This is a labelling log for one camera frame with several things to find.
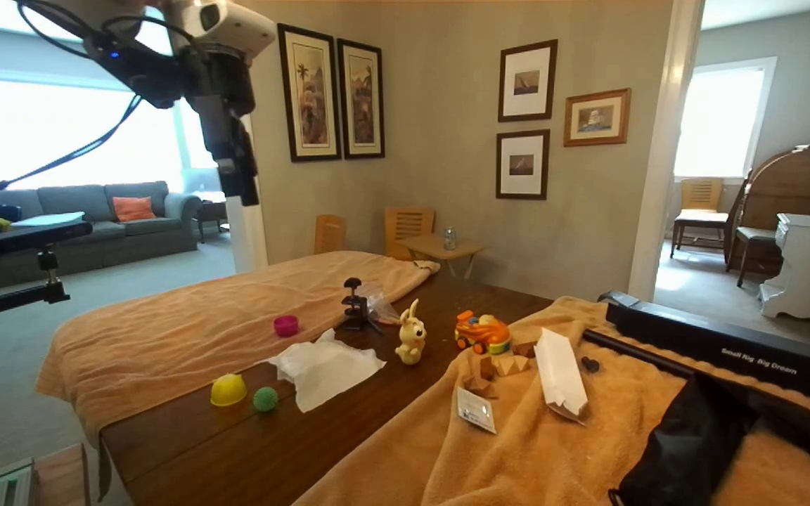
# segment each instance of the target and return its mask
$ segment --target tan cloth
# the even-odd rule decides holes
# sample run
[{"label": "tan cloth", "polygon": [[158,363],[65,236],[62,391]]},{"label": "tan cloth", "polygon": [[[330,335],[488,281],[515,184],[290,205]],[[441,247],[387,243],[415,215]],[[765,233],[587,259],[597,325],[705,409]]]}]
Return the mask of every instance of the tan cloth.
[{"label": "tan cloth", "polygon": [[[511,335],[517,343],[532,343],[540,325],[567,335],[576,357],[601,364],[584,374],[591,413],[581,424],[543,406],[538,370],[495,378],[495,436],[465,424],[453,406],[453,391],[476,358],[465,350],[434,387],[349,451],[297,503],[608,503],[608,488],[635,465],[683,378],[580,340],[581,328],[618,336],[605,320],[605,304],[560,298],[511,322]],[[810,503],[810,454],[753,429],[718,503]]]},{"label": "tan cloth", "polygon": [[[296,340],[344,320],[346,277],[360,295],[396,299],[427,268],[387,256],[335,250],[116,304],[65,322],[36,387],[72,402],[88,439],[100,426],[249,368]],[[272,316],[296,313],[297,335],[275,336]]]}]

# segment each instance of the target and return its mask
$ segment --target picture frame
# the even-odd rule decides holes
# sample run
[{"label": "picture frame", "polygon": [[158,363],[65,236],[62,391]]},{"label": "picture frame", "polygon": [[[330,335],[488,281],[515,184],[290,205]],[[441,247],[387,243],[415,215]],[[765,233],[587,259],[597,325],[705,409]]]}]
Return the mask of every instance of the picture frame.
[{"label": "picture frame", "polygon": [[497,121],[552,117],[556,39],[500,51]]},{"label": "picture frame", "polygon": [[566,145],[626,142],[629,89],[567,96]]},{"label": "picture frame", "polygon": [[278,24],[293,160],[341,157],[335,41],[327,34]]},{"label": "picture frame", "polygon": [[337,48],[346,157],[382,157],[382,51],[351,39],[337,39]]},{"label": "picture frame", "polygon": [[545,198],[548,128],[500,132],[495,145],[495,195]]}]

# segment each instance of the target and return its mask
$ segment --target orange toy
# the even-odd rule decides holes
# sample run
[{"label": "orange toy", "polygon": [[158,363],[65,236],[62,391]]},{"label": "orange toy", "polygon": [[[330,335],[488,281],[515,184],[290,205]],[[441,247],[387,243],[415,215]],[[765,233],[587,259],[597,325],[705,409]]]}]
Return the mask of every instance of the orange toy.
[{"label": "orange toy", "polygon": [[472,308],[465,308],[456,316],[456,343],[476,353],[504,353],[511,347],[511,335],[495,313],[476,316]]}]

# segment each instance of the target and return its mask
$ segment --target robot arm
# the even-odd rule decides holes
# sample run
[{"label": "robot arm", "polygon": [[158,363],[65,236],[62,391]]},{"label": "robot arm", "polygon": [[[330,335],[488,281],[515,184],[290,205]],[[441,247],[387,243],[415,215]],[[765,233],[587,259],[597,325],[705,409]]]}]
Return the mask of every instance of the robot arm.
[{"label": "robot arm", "polygon": [[[227,195],[256,205],[256,157],[242,115],[256,110],[247,63],[275,39],[275,23],[230,0],[17,0],[81,39],[81,55],[121,79],[151,107],[185,98]],[[158,4],[173,53],[137,41],[144,7]]]}]

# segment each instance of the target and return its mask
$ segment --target couch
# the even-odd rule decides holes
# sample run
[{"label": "couch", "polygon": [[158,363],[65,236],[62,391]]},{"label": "couch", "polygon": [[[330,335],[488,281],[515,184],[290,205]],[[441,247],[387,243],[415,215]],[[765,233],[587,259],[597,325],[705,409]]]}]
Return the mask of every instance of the couch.
[{"label": "couch", "polygon": [[[81,273],[196,247],[193,218],[199,198],[193,194],[171,194],[164,180],[0,191],[0,207],[9,211],[0,215],[3,228],[15,223],[12,218],[83,211],[92,231],[54,247],[57,273]],[[0,256],[0,287],[41,277],[36,250]]]}]

